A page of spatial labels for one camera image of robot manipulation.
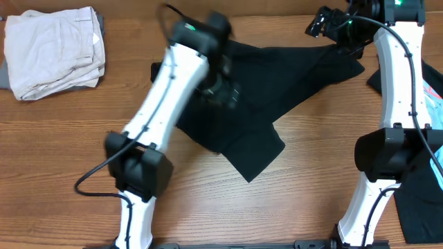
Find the wood grain surface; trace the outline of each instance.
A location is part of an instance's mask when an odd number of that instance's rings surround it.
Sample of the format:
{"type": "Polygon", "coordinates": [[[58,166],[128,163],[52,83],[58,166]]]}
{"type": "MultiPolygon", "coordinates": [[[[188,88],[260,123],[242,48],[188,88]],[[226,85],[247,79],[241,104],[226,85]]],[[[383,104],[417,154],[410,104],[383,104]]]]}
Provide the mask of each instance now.
{"type": "MultiPolygon", "coordinates": [[[[304,35],[312,16],[236,17],[237,41],[254,46],[321,46],[304,35]]],[[[443,71],[443,14],[429,14],[424,59],[443,71]]],[[[74,182],[105,159],[107,131],[120,131],[150,89],[150,64],[163,57],[154,21],[106,20],[105,79],[96,89],[18,102],[0,91],[0,249],[77,249],[110,243],[118,234],[120,202],[88,198],[74,182]]],[[[378,65],[373,45],[366,71],[329,86],[275,122],[282,154],[252,183],[223,157],[175,130],[168,157],[174,175],[156,205],[158,242],[271,243],[328,238],[345,214],[359,175],[358,137],[378,129],[381,97],[365,85],[378,65]]],[[[115,192],[102,170],[82,189],[115,192]]],[[[391,200],[376,231],[392,248],[406,246],[391,200]]]]}
{"type": "Polygon", "coordinates": [[[11,0],[0,0],[0,17],[6,18],[8,15],[18,15],[20,10],[11,0]]]}
{"type": "MultiPolygon", "coordinates": [[[[314,15],[321,6],[340,8],[345,0],[2,0],[12,1],[22,12],[33,9],[54,12],[93,6],[107,18],[153,18],[160,2],[169,2],[191,17],[216,10],[228,16],[314,15]]],[[[443,1],[426,0],[426,11],[443,11],[443,1]]]]}

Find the beige clothing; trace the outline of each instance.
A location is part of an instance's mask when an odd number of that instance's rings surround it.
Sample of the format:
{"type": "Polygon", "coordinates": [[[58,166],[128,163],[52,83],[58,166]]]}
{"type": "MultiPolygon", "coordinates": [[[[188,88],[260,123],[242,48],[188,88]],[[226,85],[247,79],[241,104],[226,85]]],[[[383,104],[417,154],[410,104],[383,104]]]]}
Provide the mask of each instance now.
{"type": "Polygon", "coordinates": [[[5,32],[10,86],[18,100],[95,87],[105,73],[105,47],[92,7],[51,14],[28,10],[9,16],[5,32]]]}

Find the black fabric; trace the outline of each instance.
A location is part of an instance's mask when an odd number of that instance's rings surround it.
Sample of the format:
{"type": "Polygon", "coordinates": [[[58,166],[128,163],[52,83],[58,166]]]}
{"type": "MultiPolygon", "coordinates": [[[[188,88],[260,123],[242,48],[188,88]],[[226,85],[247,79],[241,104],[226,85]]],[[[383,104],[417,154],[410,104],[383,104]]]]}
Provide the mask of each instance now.
{"type": "MultiPolygon", "coordinates": [[[[423,78],[443,96],[443,75],[422,62],[423,78]]],[[[381,73],[378,70],[368,84],[381,93],[381,73]]],[[[421,167],[408,175],[403,192],[395,192],[395,203],[406,243],[443,243],[443,192],[431,166],[421,167]],[[435,205],[418,200],[441,203],[435,205]]]]}
{"type": "MultiPolygon", "coordinates": [[[[364,71],[335,46],[256,48],[228,44],[231,77],[241,86],[235,109],[220,109],[191,98],[177,127],[195,142],[222,153],[251,182],[284,149],[272,123],[323,87],[364,71]]],[[[152,79],[158,66],[152,67],[152,79]]]]}

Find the black cable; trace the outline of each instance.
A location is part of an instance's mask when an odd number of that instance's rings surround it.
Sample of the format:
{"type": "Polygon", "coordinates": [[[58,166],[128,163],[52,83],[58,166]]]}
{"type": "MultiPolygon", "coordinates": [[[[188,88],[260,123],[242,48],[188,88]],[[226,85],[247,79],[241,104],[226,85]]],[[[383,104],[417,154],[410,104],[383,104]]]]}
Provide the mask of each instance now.
{"type": "Polygon", "coordinates": [[[125,145],[121,150],[119,150],[117,153],[115,153],[113,156],[109,157],[108,159],[106,159],[103,163],[100,163],[98,166],[94,167],[93,169],[91,169],[89,172],[87,172],[85,175],[83,175],[82,177],[80,177],[77,182],[74,185],[74,190],[75,192],[77,192],[78,194],[81,194],[83,196],[94,196],[94,197],[116,197],[116,198],[120,198],[124,201],[127,202],[127,208],[129,209],[129,215],[128,215],[128,221],[127,221],[127,227],[126,227],[126,237],[125,237],[125,242],[126,242],[126,249],[129,249],[129,232],[131,229],[131,222],[132,222],[132,203],[131,200],[129,200],[126,196],[123,196],[122,194],[114,194],[114,193],[93,193],[93,192],[83,192],[82,190],[80,190],[78,188],[78,186],[85,181],[86,179],[88,179],[88,177],[90,177],[92,174],[96,173],[98,170],[102,169],[103,167],[105,167],[106,165],[108,165],[110,162],[114,161],[115,159],[117,159],[118,157],[120,157],[121,155],[123,155],[126,151],[128,151],[129,149],[131,149],[132,147],[135,147],[135,145],[137,144],[138,139],[149,129],[149,123],[152,121],[152,118],[154,118],[154,116],[156,115],[157,111],[160,109],[161,104],[163,103],[169,88],[172,84],[172,80],[174,79],[174,69],[175,69],[175,59],[174,59],[174,53],[173,50],[171,49],[170,45],[169,45],[169,38],[167,35],[167,31],[166,31],[166,27],[164,24],[164,20],[163,20],[163,15],[161,13],[159,13],[160,9],[162,7],[168,7],[170,9],[172,9],[173,11],[177,12],[179,15],[183,16],[183,13],[180,12],[180,10],[177,10],[174,6],[171,6],[170,4],[162,4],[159,6],[159,8],[157,8],[157,17],[158,17],[158,21],[160,24],[160,27],[163,31],[163,34],[165,35],[166,41],[168,42],[168,48],[169,48],[169,56],[171,59],[171,71],[170,71],[170,79],[168,82],[168,85],[166,86],[165,91],[163,92],[163,95],[161,96],[160,102],[157,105],[157,107],[155,108],[154,112],[152,113],[152,115],[150,116],[150,118],[148,119],[148,121],[142,126],[141,131],[137,134],[137,136],[131,141],[129,142],[127,145],[125,145]]]}
{"type": "Polygon", "coordinates": [[[353,1],[354,1],[354,0],[350,0],[350,1],[349,1],[349,5],[347,6],[347,9],[346,9],[346,11],[345,11],[345,15],[348,14],[349,11],[351,11],[351,7],[352,7],[352,4],[353,4],[353,1]]]}
{"type": "Polygon", "coordinates": [[[349,24],[348,22],[350,21],[350,19],[346,20],[345,22],[343,22],[342,24],[340,24],[338,27],[333,28],[331,30],[328,30],[328,32],[336,32],[337,30],[342,29],[344,26],[346,26],[346,24],[349,24]]]}
{"type": "Polygon", "coordinates": [[[398,189],[393,188],[393,187],[384,189],[383,191],[380,192],[379,196],[375,200],[374,205],[372,205],[371,211],[369,212],[368,220],[366,221],[365,232],[363,233],[363,240],[361,241],[361,249],[364,249],[366,247],[366,238],[368,237],[369,225],[370,225],[370,222],[372,219],[372,215],[374,215],[375,209],[377,208],[381,198],[383,198],[383,196],[385,196],[387,192],[395,191],[395,190],[398,190],[398,189]]]}
{"type": "Polygon", "coordinates": [[[353,55],[359,51],[361,51],[362,49],[364,49],[367,45],[371,44],[372,41],[365,41],[363,44],[361,44],[360,46],[356,47],[352,52],[349,52],[348,55],[353,55]]]}

